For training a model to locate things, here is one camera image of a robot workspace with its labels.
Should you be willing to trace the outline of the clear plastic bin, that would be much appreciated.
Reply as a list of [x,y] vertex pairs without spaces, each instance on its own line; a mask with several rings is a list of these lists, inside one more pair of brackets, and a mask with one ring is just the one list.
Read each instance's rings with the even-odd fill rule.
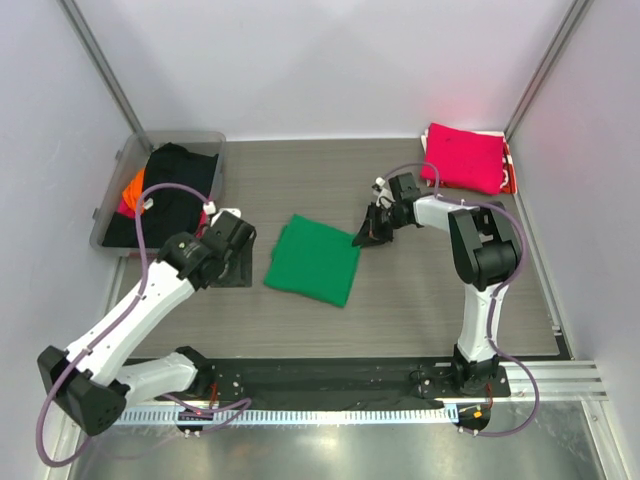
[[215,131],[148,131],[126,141],[102,204],[94,214],[90,244],[128,256],[138,251],[135,208],[146,196],[141,225],[146,251],[156,252],[172,235],[194,233],[204,224],[203,197],[223,190],[226,137]]

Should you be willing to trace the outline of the green t-shirt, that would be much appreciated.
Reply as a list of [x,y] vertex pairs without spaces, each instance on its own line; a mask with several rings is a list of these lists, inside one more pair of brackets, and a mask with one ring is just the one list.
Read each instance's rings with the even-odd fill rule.
[[264,284],[343,308],[360,259],[353,240],[352,234],[295,214],[272,250]]

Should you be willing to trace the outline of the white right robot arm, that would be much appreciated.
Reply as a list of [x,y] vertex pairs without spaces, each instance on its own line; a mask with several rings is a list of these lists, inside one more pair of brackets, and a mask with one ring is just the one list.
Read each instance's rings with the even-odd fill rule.
[[498,376],[495,336],[509,279],[524,258],[521,232],[500,203],[468,203],[435,192],[424,194],[410,173],[373,185],[376,199],[366,210],[354,247],[393,241],[406,226],[432,227],[449,234],[455,271],[464,284],[461,333],[454,345],[448,379],[462,395],[473,395]]

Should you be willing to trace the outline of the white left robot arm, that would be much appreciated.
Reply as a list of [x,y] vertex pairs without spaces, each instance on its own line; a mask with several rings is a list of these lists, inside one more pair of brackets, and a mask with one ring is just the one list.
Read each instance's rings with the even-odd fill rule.
[[86,334],[61,350],[49,346],[37,365],[53,402],[88,436],[111,427],[128,407],[172,393],[205,397],[214,365],[195,349],[136,365],[131,353],[178,305],[209,287],[249,287],[257,232],[236,210],[216,214],[201,236],[170,237],[144,277]]

